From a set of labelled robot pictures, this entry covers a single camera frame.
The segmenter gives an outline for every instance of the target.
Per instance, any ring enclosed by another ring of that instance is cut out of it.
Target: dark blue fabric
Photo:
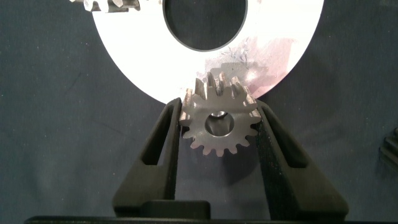
[[[326,0],[304,56],[261,98],[345,197],[347,220],[398,221],[398,172],[378,156],[398,126],[397,24],[396,1]],[[3,1],[0,223],[113,216],[163,106],[119,71],[82,6]],[[269,218],[256,152],[237,155],[181,150],[176,197],[208,200],[213,218]]]

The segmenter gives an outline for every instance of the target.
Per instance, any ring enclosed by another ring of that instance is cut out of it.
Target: gear bore
[[[217,79],[208,74],[207,80],[196,79],[195,93],[187,89],[182,104],[180,124],[189,127],[183,138],[193,138],[191,148],[203,146],[203,154],[215,149],[221,157],[225,149],[237,153],[236,145],[249,146],[246,136],[255,136],[252,124],[260,122],[256,100],[237,77],[230,82],[220,73]]]

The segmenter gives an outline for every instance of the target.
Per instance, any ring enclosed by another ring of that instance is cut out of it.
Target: black clamp
[[[272,110],[257,101],[257,148],[272,220],[344,220],[348,205]],[[210,219],[210,204],[175,201],[181,100],[166,105],[113,200],[119,217]],[[162,149],[164,163],[157,166]]]

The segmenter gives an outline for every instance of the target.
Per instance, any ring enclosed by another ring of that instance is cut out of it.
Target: gear tooth
[[[221,72],[218,75],[218,80],[219,80],[219,86],[220,86],[220,95],[224,95],[224,91],[227,89],[227,87],[230,86],[229,82],[226,81],[224,72]]]
[[[251,95],[249,88],[244,86],[243,89],[246,92],[246,99],[245,99],[243,104],[245,106],[247,106],[247,105],[256,105],[256,108],[257,108],[256,100]]]
[[[211,152],[211,148],[209,148],[209,147],[203,148],[203,155],[207,156],[210,152]]]
[[[192,149],[197,149],[199,146],[200,146],[200,144],[196,140],[193,140],[193,142],[191,143]]]
[[[193,138],[194,137],[194,133],[193,133],[193,131],[189,130],[189,131],[185,132],[182,137],[184,139]]]
[[[235,100],[244,101],[246,99],[246,92],[240,83],[232,84],[232,94]]]
[[[181,119],[180,118],[180,125],[183,126],[183,127],[189,127],[191,122],[192,122],[191,119]]]
[[[236,146],[234,146],[234,147],[229,147],[228,150],[229,150],[232,154],[238,153],[238,149],[236,148]]]
[[[258,105],[257,103],[253,103],[253,104],[246,104],[245,102],[243,102],[244,108],[246,111],[254,111],[255,109],[257,109]]]
[[[224,149],[217,149],[216,154],[218,157],[222,157],[224,155]]]
[[[184,101],[182,102],[183,107],[192,106],[192,89],[187,88]]]
[[[216,80],[214,79],[213,74],[211,74],[210,72],[207,73],[207,86],[208,87],[211,86],[211,87],[214,87],[214,88],[217,87]]]
[[[206,99],[206,90],[205,90],[205,84],[199,79],[196,79],[195,82],[195,94],[199,95],[202,99]]]

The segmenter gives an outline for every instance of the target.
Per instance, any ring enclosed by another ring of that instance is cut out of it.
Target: metal surface
[[[256,100],[237,77],[226,81],[224,73],[215,79],[207,75],[205,82],[197,79],[195,94],[187,90],[182,105],[180,124],[189,127],[184,138],[193,138],[191,148],[203,146],[203,154],[212,149],[221,157],[225,149],[237,153],[236,145],[249,146],[246,136],[257,131],[251,124],[260,122]]]
[[[83,3],[89,12],[128,12],[130,8],[139,9],[138,0],[69,0]]]
[[[151,97],[167,103],[183,98],[185,90],[194,87],[192,80],[205,78],[207,72],[238,77],[253,97],[263,95],[304,53],[322,6],[322,0],[247,0],[240,31],[227,44],[209,51],[193,50],[176,39],[165,21],[162,0],[140,1],[140,11],[94,12],[93,16],[123,74]]]

